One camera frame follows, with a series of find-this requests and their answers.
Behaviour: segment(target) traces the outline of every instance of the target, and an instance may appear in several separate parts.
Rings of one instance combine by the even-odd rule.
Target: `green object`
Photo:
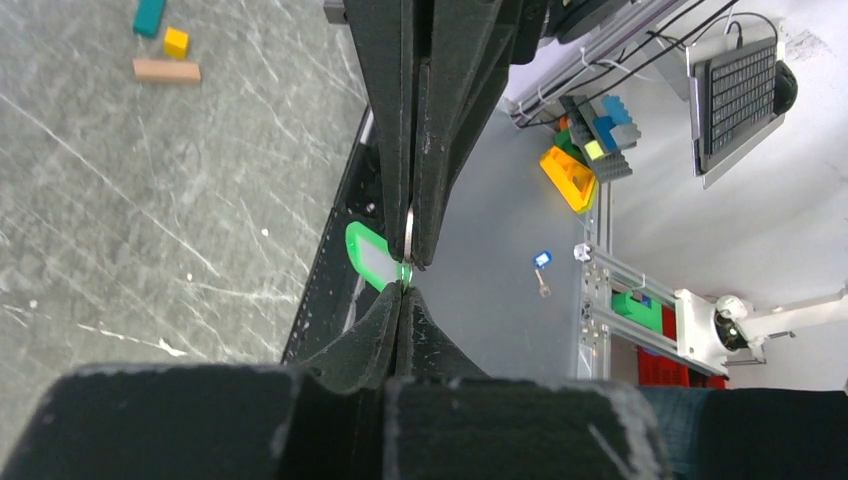
[[[412,270],[396,262],[389,254],[389,242],[360,222],[352,222],[345,229],[347,255],[354,270],[369,285],[382,292],[386,285],[402,280],[409,283]]]
[[[162,12],[165,10],[165,0],[141,0],[135,12],[133,32],[147,38],[156,38]]]
[[[567,153],[571,158],[580,163],[586,163],[586,160],[583,158],[583,154],[580,153],[580,150],[575,147],[573,143],[571,143],[571,133],[569,133],[567,128],[557,133],[557,136],[554,138],[554,143],[560,148],[560,150]]]
[[[662,333],[662,304],[639,292],[619,293],[612,296],[612,309],[624,318]]]

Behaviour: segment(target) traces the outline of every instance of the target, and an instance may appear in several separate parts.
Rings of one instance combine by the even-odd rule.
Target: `green block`
[[[583,158],[583,154],[577,147],[574,146],[573,143],[571,143],[571,134],[567,128],[557,133],[557,136],[554,138],[554,143],[560,148],[560,150],[567,153],[571,158],[580,163],[586,163],[586,160]]]
[[[133,32],[142,37],[156,38],[164,10],[165,0],[141,0],[135,12]]]
[[[662,334],[662,304],[639,292],[612,296],[612,309],[624,318]]]

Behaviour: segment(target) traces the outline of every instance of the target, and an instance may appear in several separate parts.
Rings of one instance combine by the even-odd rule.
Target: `key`
[[[536,269],[536,278],[539,279],[539,295],[543,297],[550,296],[551,289],[548,288],[548,284],[545,283],[545,279],[542,278],[542,271],[538,268]]]

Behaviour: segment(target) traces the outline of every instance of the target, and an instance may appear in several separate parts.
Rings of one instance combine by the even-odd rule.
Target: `brown block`
[[[147,83],[200,84],[200,65],[194,62],[174,62],[169,60],[133,60],[135,78]]]

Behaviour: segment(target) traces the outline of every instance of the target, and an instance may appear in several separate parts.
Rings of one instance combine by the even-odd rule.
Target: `orange block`
[[[598,183],[592,170],[556,146],[542,156],[539,165],[572,210],[585,213],[592,208]]]

